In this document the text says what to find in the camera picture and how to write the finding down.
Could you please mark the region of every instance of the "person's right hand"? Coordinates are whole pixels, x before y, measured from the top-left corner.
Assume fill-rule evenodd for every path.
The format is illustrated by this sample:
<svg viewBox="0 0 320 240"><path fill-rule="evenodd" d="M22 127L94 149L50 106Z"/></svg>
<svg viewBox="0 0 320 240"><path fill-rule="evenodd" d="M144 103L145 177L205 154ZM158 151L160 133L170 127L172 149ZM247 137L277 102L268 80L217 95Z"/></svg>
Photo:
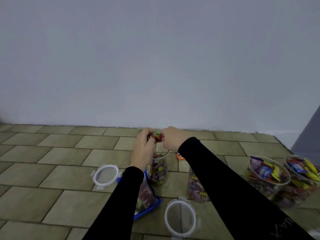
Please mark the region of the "person's right hand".
<svg viewBox="0 0 320 240"><path fill-rule="evenodd" d="M162 138L163 147L170 151L178 151L181 144L191 137L187 131L179 130L173 126L162 129L160 134L164 136Z"/></svg>

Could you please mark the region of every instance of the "white wall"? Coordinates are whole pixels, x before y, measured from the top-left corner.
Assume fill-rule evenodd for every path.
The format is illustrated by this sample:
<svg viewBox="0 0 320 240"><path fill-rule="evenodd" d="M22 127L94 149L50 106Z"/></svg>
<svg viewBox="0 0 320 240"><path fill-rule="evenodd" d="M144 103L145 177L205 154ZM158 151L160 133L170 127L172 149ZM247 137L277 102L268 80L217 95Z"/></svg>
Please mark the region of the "white wall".
<svg viewBox="0 0 320 240"><path fill-rule="evenodd" d="M262 132L320 104L320 0L1 0L6 123Z"/></svg>

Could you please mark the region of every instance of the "black sleeve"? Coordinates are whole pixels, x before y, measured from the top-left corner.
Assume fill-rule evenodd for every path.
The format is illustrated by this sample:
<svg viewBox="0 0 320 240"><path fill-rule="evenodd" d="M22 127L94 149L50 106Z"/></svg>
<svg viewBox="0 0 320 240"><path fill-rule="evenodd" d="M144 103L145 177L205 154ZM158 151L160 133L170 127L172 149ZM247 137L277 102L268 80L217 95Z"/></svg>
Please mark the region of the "black sleeve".
<svg viewBox="0 0 320 240"><path fill-rule="evenodd" d="M276 205L191 137L186 159L234 239L313 239Z"/></svg>
<svg viewBox="0 0 320 240"><path fill-rule="evenodd" d="M136 167L128 167L105 206L82 238L130 239L134 212L144 173Z"/></svg>

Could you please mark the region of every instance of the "hand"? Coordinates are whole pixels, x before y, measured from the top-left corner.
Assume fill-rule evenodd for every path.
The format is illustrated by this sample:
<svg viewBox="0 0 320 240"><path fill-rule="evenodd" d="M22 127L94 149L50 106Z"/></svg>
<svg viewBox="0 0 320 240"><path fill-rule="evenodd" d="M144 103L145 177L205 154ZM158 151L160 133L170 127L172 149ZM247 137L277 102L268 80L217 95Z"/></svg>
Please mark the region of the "hand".
<svg viewBox="0 0 320 240"><path fill-rule="evenodd" d="M131 156L130 166L137 167L145 171L147 166L152 160L154 145L156 140L154 138L150 138L147 142L148 135L152 134L154 129L144 128L134 140L133 143L133 151Z"/></svg>
<svg viewBox="0 0 320 240"><path fill-rule="evenodd" d="M170 151L178 151L181 144L191 137L187 131L172 126L162 129L160 134L164 136L162 138L163 147Z"/></svg>

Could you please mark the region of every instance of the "clear lid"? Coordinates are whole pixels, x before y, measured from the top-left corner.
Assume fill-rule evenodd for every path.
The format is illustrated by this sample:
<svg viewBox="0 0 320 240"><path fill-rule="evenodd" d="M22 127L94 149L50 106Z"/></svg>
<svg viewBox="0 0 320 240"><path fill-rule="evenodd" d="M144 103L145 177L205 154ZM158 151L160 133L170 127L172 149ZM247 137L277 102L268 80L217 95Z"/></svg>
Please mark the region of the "clear lid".
<svg viewBox="0 0 320 240"><path fill-rule="evenodd" d="M120 175L117 165L103 165L91 174L97 189L100 190L115 182Z"/></svg>
<svg viewBox="0 0 320 240"><path fill-rule="evenodd" d="M164 222L173 236L189 237L196 228L196 211L186 199L180 197L168 203Z"/></svg>

